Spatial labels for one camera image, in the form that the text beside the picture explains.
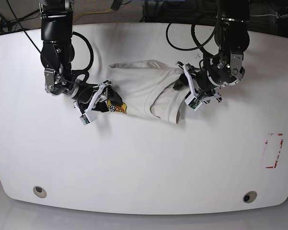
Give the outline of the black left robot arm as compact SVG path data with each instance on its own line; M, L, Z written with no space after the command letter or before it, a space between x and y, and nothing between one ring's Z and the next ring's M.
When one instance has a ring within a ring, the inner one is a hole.
M173 88L176 91L182 86L190 88L185 103L193 110L212 99L220 102L222 97L216 88L232 86L243 79L245 69L242 62L250 43L246 24L249 19L249 1L218 0L215 27L203 43L196 37L196 23L192 23L191 35L196 44L192 50L200 50L203 58L197 68L177 62L183 73Z

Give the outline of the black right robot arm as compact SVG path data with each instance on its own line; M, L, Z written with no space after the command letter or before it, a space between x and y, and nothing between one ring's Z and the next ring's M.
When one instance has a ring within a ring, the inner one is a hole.
M108 105L122 106L123 100L110 81L87 83L94 62L94 51L88 39L73 31L73 0L41 0L40 59L45 75L46 91L54 96L64 94L74 101L82 116L91 111L107 112ZM89 62L83 69L72 69L75 50L72 37L84 41L89 50Z

